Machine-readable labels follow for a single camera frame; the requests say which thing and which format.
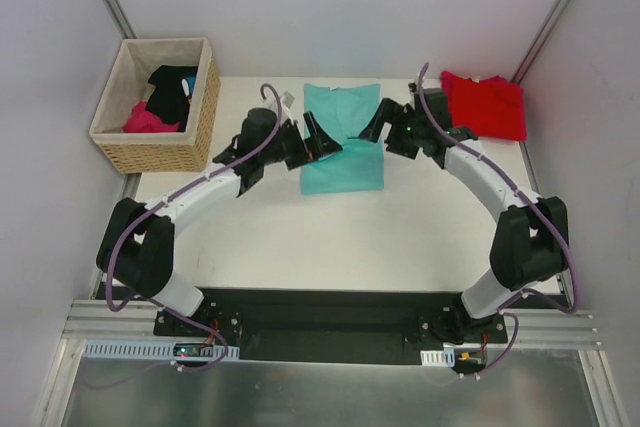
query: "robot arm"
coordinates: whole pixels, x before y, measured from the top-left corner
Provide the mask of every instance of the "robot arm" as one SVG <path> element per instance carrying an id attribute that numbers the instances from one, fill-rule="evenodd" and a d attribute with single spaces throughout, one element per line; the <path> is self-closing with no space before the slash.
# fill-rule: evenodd
<path id="1" fill-rule="evenodd" d="M 285 93 L 282 103 L 286 105 L 290 100 L 292 97 Z M 113 210 L 98 251 L 98 268 L 107 272 L 116 242 L 124 230 L 153 206 L 164 203 L 127 238 L 116 259 L 114 277 L 136 294 L 208 325 L 208 303 L 203 302 L 203 293 L 173 270 L 175 238 L 216 204 L 251 189 L 262 178 L 266 165 L 284 162 L 291 170 L 342 150 L 340 144 L 322 130 L 312 113 L 306 112 L 304 121 L 310 133 L 307 139 L 302 139 L 296 122 L 286 118 L 274 138 L 257 155 L 227 172 L 212 176 L 215 171 L 253 151 L 273 131 L 276 114 L 269 108 L 252 109 L 231 145 L 196 176 L 196 179 L 202 179 L 197 187 L 188 189 L 172 202 L 166 197 L 148 202 L 122 199 Z"/>
<path id="2" fill-rule="evenodd" d="M 488 164 L 464 148 L 443 140 L 424 110 L 418 107 L 420 99 L 415 84 L 410 84 L 410 89 L 414 94 L 413 105 L 383 99 L 359 138 L 377 142 L 383 124 L 390 123 L 385 140 L 387 151 L 415 159 L 422 149 L 440 168 L 465 184 L 496 221 L 490 269 L 456 297 L 449 310 L 430 328 L 441 340 L 460 344 L 466 330 L 490 322 L 519 290 L 548 280 L 568 266 L 561 247 L 526 203 Z M 426 90 L 425 97 L 431 114 L 442 129 L 463 145 L 484 152 L 473 132 L 466 127 L 453 126 L 447 98 L 441 89 Z M 536 203 L 567 240 L 564 203 L 557 197 L 542 198 L 530 189 L 520 191 Z"/>
<path id="3" fill-rule="evenodd" d="M 417 105 L 415 85 L 412 92 Z M 483 151 L 481 143 L 469 129 L 453 127 L 442 90 L 427 90 L 425 96 L 434 118 L 449 135 L 472 145 L 475 150 Z M 342 150 L 320 128 L 312 114 L 305 113 L 304 119 L 309 138 L 303 140 L 295 122 L 286 119 L 273 140 L 259 154 L 226 173 L 212 177 L 214 171 L 255 149 L 273 130 L 276 123 L 273 111 L 267 108 L 249 111 L 240 134 L 200 174 L 206 180 L 175 201 L 164 201 L 165 205 L 135 230 L 139 236 L 144 234 L 142 241 L 133 234 L 127 239 L 116 259 L 115 278 L 138 295 L 155 299 L 184 316 L 209 325 L 211 302 L 204 301 L 199 289 L 173 271 L 175 237 L 218 202 L 236 198 L 251 189 L 262 178 L 266 165 L 284 162 L 289 169 L 294 169 Z M 460 146 L 444 141 L 424 111 L 415 109 L 411 104 L 400 105 L 383 99 L 359 138 L 377 141 L 385 123 L 391 124 L 385 140 L 388 151 L 415 159 L 422 150 L 442 169 L 460 179 L 496 220 L 490 269 L 460 293 L 449 310 L 429 329 L 443 341 L 462 343 L 466 331 L 491 322 L 500 307 L 520 289 L 565 270 L 566 259 L 553 236 L 505 181 Z M 538 208 L 566 239 L 567 212 L 562 201 L 544 199 L 533 191 L 522 190 L 530 199 L 537 201 Z M 98 253 L 97 265 L 101 270 L 107 271 L 122 232 L 160 202 L 163 202 L 162 198 L 148 203 L 123 199 L 116 205 Z"/>

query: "purple cable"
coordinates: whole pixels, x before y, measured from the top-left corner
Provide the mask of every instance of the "purple cable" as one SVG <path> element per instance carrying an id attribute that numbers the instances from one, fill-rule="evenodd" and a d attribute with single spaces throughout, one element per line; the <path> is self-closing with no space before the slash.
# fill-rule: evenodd
<path id="1" fill-rule="evenodd" d="M 278 95 L 278 92 L 276 91 L 276 89 L 271 84 L 262 84 L 262 86 L 260 87 L 260 95 L 262 96 L 263 99 L 266 99 L 266 95 L 264 93 L 265 89 L 268 89 L 268 90 L 271 91 L 271 93 L 273 94 L 273 96 L 276 99 L 276 105 L 278 107 L 277 120 L 276 120 L 276 123 L 275 123 L 273 129 L 271 130 L 269 135 L 262 141 L 262 143 L 260 143 L 260 145 L 258 145 L 255 149 L 253 149 L 248 154 L 243 155 L 239 159 L 234 160 L 230 164 L 225 165 L 224 167 L 221 167 L 220 169 L 212 172 L 211 175 L 209 176 L 209 179 L 211 179 L 213 177 L 216 177 L 216 176 L 218 176 L 220 174 L 223 174 L 224 172 L 227 172 L 227 171 L 233 169 L 234 167 L 237 167 L 238 165 L 242 164 L 243 162 L 246 162 L 250 158 L 254 157 L 262 149 L 264 149 L 267 145 L 269 145 L 269 142 L 271 142 L 273 140 L 273 138 L 276 136 L 276 134 L 278 133 L 278 130 L 280 128 L 280 122 L 282 120 L 282 104 L 280 102 L 280 96 Z M 193 189 L 194 187 L 200 185 L 201 183 L 203 183 L 205 181 L 207 181 L 206 177 L 204 177 L 204 176 L 203 177 L 198 177 L 197 179 L 193 180 L 192 182 L 188 183 L 184 187 L 176 190 L 171 195 L 169 195 L 167 197 L 167 201 L 168 202 L 173 202 L 175 199 L 177 199 L 181 195 L 185 194 L 186 192 L 190 191 L 191 189 Z M 122 249 L 122 246 L 123 246 L 124 242 L 135 231 L 135 229 L 142 222 L 144 222 L 146 219 L 148 219 L 153 214 L 158 212 L 164 206 L 165 206 L 164 202 L 159 202 L 157 205 L 151 207 L 144 214 L 142 214 L 140 217 L 138 217 L 133 222 L 131 222 L 131 224 L 122 232 L 122 234 L 118 238 L 118 241 L 116 242 L 116 244 L 115 244 L 115 246 L 113 248 L 113 252 L 111 253 L 111 256 L 109 258 L 109 265 L 107 267 L 107 282 L 106 282 L 106 289 L 105 289 L 105 294 L 106 294 L 105 297 L 106 297 L 106 301 L 107 301 L 107 306 L 109 307 L 109 310 L 111 310 L 112 312 L 119 312 L 120 310 L 122 310 L 129 303 L 130 300 L 132 300 L 135 297 L 135 294 L 132 294 L 132 295 L 128 296 L 126 299 L 124 299 L 120 304 L 117 304 L 117 305 L 113 302 L 113 277 L 114 277 L 114 272 L 115 272 L 115 267 L 116 267 L 116 259 L 118 258 L 120 250 Z M 214 329 L 212 329 L 211 327 L 208 327 L 206 325 L 200 324 L 199 322 L 195 322 L 194 320 L 191 320 L 190 318 L 180 314 L 179 312 L 176 312 L 173 309 L 170 309 L 170 308 L 162 305 L 160 302 L 157 302 L 154 299 L 148 299 L 148 300 L 152 304 L 154 304 L 154 305 L 156 305 L 156 306 L 158 306 L 160 308 L 164 308 L 171 315 L 173 315 L 174 317 L 177 317 L 178 319 L 182 320 L 183 322 L 186 322 L 188 324 L 193 325 L 194 327 L 197 327 L 199 329 L 204 330 L 205 332 L 213 334 L 218 340 L 220 340 L 220 342 L 224 346 L 224 353 L 220 357 L 212 360 L 211 362 L 208 362 L 206 365 L 203 365 L 201 367 L 182 366 L 182 369 L 184 371 L 186 371 L 186 372 L 198 372 L 198 371 L 201 371 L 201 370 L 210 369 L 214 365 L 216 365 L 219 362 L 221 362 L 222 359 L 224 359 L 227 356 L 227 354 L 229 353 L 229 345 L 227 344 L 227 341 L 225 340 L 225 338 L 222 335 L 220 335 L 218 332 L 216 332 Z M 159 367 L 161 365 L 168 365 L 168 364 L 167 364 L 166 361 L 153 363 L 151 365 L 148 365 L 144 369 L 142 369 L 140 372 L 137 372 L 134 375 L 131 375 L 129 377 L 121 379 L 121 380 L 119 380 L 117 382 L 114 382 L 112 384 L 92 385 L 92 384 L 88 383 L 83 378 L 82 375 L 80 376 L 80 382 L 82 383 L 82 385 L 84 385 L 85 387 L 87 387 L 89 389 L 92 389 L 92 390 L 107 390 L 107 389 L 122 385 L 122 384 L 124 384 L 126 382 L 129 382 L 129 381 L 133 380 L 133 379 L 136 379 L 136 378 L 144 375 L 148 371 L 150 371 L 152 369 L 155 369 L 156 367 Z"/>
<path id="2" fill-rule="evenodd" d="M 282 104 L 280 103 L 280 97 L 278 96 L 278 92 L 276 91 L 276 89 L 271 84 L 262 84 L 262 86 L 260 87 L 260 95 L 262 95 L 263 99 L 266 99 L 266 96 L 264 94 L 264 89 L 265 88 L 269 89 L 271 91 L 271 93 L 275 96 L 276 105 L 278 106 L 277 120 L 276 120 L 276 123 L 275 123 L 273 129 L 271 130 L 271 132 L 269 133 L 267 138 L 264 139 L 262 141 L 262 143 L 260 145 L 258 145 L 255 149 L 253 149 L 248 154 L 243 155 L 239 159 L 234 160 L 230 164 L 225 165 L 224 167 L 221 167 L 218 170 L 212 172 L 211 175 L 209 176 L 210 179 L 213 178 L 213 177 L 216 177 L 216 176 L 218 176 L 220 174 L 223 174 L 224 172 L 227 172 L 227 171 L 233 169 L 234 167 L 237 167 L 238 165 L 242 164 L 243 162 L 246 162 L 250 158 L 252 158 L 255 155 L 257 155 L 262 149 L 264 149 L 269 144 L 269 142 L 271 142 L 271 140 L 273 140 L 273 138 L 278 133 L 278 129 L 280 128 L 280 121 L 282 120 Z M 198 177 L 197 179 L 189 182 L 184 187 L 176 190 L 174 193 L 169 195 L 167 197 L 167 201 L 168 202 L 173 202 L 175 199 L 177 199 L 181 195 L 185 194 L 186 192 L 190 191 L 194 187 L 196 187 L 196 186 L 198 186 L 201 183 L 206 182 L 206 181 L 207 181 L 206 177 L 204 177 L 204 176 L 203 177 Z M 149 217 L 151 217 L 153 214 L 155 214 L 160 209 L 162 209 L 164 207 L 164 205 L 165 204 L 163 202 L 159 202 L 157 205 L 151 207 L 144 214 L 142 214 L 140 217 L 138 217 L 133 222 L 131 222 L 131 224 L 129 224 L 129 226 L 126 229 L 124 229 L 124 231 L 122 232 L 122 234 L 118 238 L 118 241 L 116 242 L 116 245 L 113 247 L 113 252 L 111 253 L 111 256 L 109 257 L 109 265 L 107 267 L 107 283 L 106 283 L 107 285 L 106 285 L 106 289 L 105 289 L 105 297 L 106 297 L 106 300 L 107 300 L 107 305 L 109 306 L 109 310 L 111 310 L 112 312 L 121 311 L 125 307 L 125 305 L 127 305 L 127 303 L 129 303 L 129 301 L 135 297 L 135 294 L 132 294 L 129 297 L 127 297 L 126 299 L 124 299 L 118 305 L 116 305 L 113 302 L 113 276 L 114 276 L 115 268 L 116 268 L 116 259 L 118 258 L 118 255 L 120 254 L 120 250 L 122 249 L 122 245 L 125 243 L 127 238 L 129 238 L 129 236 L 135 231 L 136 227 L 138 227 L 142 222 L 144 222 Z"/>
<path id="3" fill-rule="evenodd" d="M 567 264 L 569 266 L 569 273 L 571 275 L 571 286 L 573 288 L 573 304 L 571 305 L 571 307 L 569 308 L 564 307 L 563 305 L 560 305 L 558 302 L 553 300 L 548 295 L 545 295 L 542 292 L 539 292 L 535 289 L 531 289 L 527 287 L 522 289 L 521 292 L 523 294 L 532 294 L 532 295 L 537 295 L 538 297 L 542 297 L 553 307 L 564 312 L 565 314 L 575 314 L 578 311 L 578 306 L 580 305 L 581 296 L 580 296 L 580 288 L 578 285 L 578 276 L 576 275 L 577 268 L 576 268 L 575 260 L 573 259 L 571 250 L 569 249 L 569 245 L 564 240 L 560 232 L 558 232 L 558 229 L 556 229 L 556 227 L 551 223 L 551 221 L 544 216 L 544 214 L 540 211 L 540 209 L 538 209 L 538 207 L 533 203 L 533 201 L 529 199 L 529 197 L 527 197 L 523 192 L 520 191 L 520 189 L 518 188 L 518 185 L 511 179 L 511 177 L 509 177 L 509 175 L 504 170 L 502 170 L 502 168 L 498 164 L 496 164 L 493 160 L 485 157 L 482 153 L 478 152 L 477 150 L 469 147 L 466 144 L 463 144 L 459 140 L 450 136 L 436 122 L 436 119 L 433 117 L 431 110 L 429 110 L 429 106 L 427 105 L 427 101 L 424 97 L 424 89 L 422 87 L 424 76 L 427 73 L 428 68 L 429 68 L 429 62 L 424 64 L 424 66 L 420 70 L 420 75 L 418 76 L 418 92 L 420 93 L 420 102 L 422 103 L 422 107 L 424 108 L 424 111 L 427 114 L 427 117 L 429 118 L 429 122 L 431 122 L 431 125 L 433 125 L 433 127 L 436 129 L 438 134 L 443 139 L 451 142 L 453 145 L 457 147 L 460 147 L 465 152 L 473 155 L 478 160 L 482 160 L 485 164 L 491 167 L 491 169 L 496 174 L 498 174 L 502 180 L 504 180 L 507 183 L 509 188 L 513 190 L 514 194 L 516 194 L 518 198 L 522 200 L 531 209 L 531 211 L 536 215 L 536 217 L 540 220 L 540 222 L 542 222 L 542 224 L 549 230 L 549 232 L 551 232 L 551 235 L 553 236 L 553 238 L 560 245 L 560 248 L 562 249 L 562 253 L 564 254 L 564 257 L 567 259 Z M 516 294 L 514 298 L 508 300 L 505 304 L 510 305 L 511 303 L 515 302 L 515 300 L 517 300 L 519 297 L 520 297 L 520 294 Z"/>
<path id="4" fill-rule="evenodd" d="M 482 369 L 478 373 L 478 375 L 484 375 L 485 373 L 493 369 L 496 365 L 498 365 L 498 363 L 502 361 L 502 359 L 504 359 L 509 352 L 511 352 L 511 349 L 516 343 L 516 338 L 518 337 L 518 331 L 520 330 L 520 321 L 518 320 L 518 316 L 510 312 L 505 312 L 504 317 L 511 317 L 513 319 L 513 333 L 511 334 L 511 340 L 509 341 L 505 349 L 500 353 L 498 358 L 493 362 L 491 362 L 489 365 L 487 365 L 484 369 Z"/>
<path id="5" fill-rule="evenodd" d="M 154 300 L 154 299 L 149 299 L 149 302 L 151 302 L 153 305 L 157 306 L 157 307 L 161 307 L 164 308 L 165 311 L 169 312 L 171 315 L 177 317 L 178 319 L 182 320 L 183 322 L 186 322 L 188 324 L 193 325 L 194 327 L 200 328 L 206 332 L 209 332 L 210 334 L 213 334 L 222 344 L 222 346 L 224 347 L 224 352 L 221 356 L 213 359 L 210 362 L 207 362 L 205 365 L 202 365 L 200 367 L 188 367 L 186 365 L 182 365 L 182 370 L 185 372 L 200 372 L 202 370 L 208 370 L 211 369 L 213 366 L 215 366 L 216 364 L 218 364 L 219 362 L 222 362 L 222 359 L 224 359 L 228 354 L 229 354 L 229 344 L 227 344 L 226 339 L 220 335 L 218 332 L 216 332 L 215 330 L 213 330 L 211 327 L 205 327 L 204 325 L 195 322 L 193 320 L 191 320 L 189 317 L 186 317 L 182 314 L 180 314 L 179 312 L 176 312 L 173 309 L 170 309 L 169 307 L 165 307 L 164 305 L 162 305 L 160 302 Z M 108 390 L 108 389 L 112 389 L 114 387 L 118 387 L 122 384 L 126 384 L 127 382 L 130 382 L 132 380 L 135 380 L 139 377 L 142 377 L 144 374 L 146 374 L 147 372 L 149 372 L 150 370 L 155 369 L 156 367 L 160 367 L 161 365 L 173 365 L 170 362 L 167 362 L 166 360 L 161 360 L 159 362 L 154 362 L 151 365 L 147 365 L 144 369 L 136 372 L 135 374 L 130 375 L 129 377 L 125 377 L 123 379 L 117 380 L 116 382 L 112 382 L 111 384 L 106 384 L 106 385 L 94 385 L 89 383 L 84 376 L 84 371 L 81 370 L 80 371 L 80 383 L 82 384 L 83 387 L 86 387 L 87 389 L 90 390 Z"/>

